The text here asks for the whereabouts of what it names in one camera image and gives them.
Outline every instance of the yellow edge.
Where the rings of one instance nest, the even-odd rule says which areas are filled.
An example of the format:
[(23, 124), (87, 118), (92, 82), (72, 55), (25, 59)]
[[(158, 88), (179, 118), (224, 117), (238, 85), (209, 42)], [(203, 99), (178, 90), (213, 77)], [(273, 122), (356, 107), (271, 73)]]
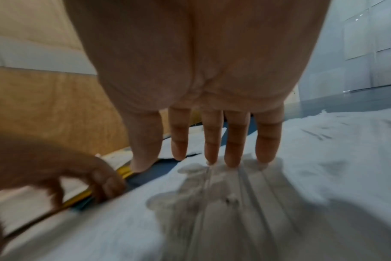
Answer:
[[(130, 166), (122, 166), (121, 168), (119, 168), (117, 170), (118, 174), (121, 175), (121, 177), (123, 179), (126, 179), (128, 178), (129, 176), (133, 175), (134, 173), (131, 171), (131, 168)], [(75, 197), (67, 200), (64, 202), (63, 204), (63, 207), (64, 208), (67, 208), (67, 207), (70, 207), (72, 205), (74, 205), (75, 203), (89, 197), (91, 195), (91, 191), (90, 190), (86, 190), (84, 192), (81, 192), (80, 194), (76, 195)]]

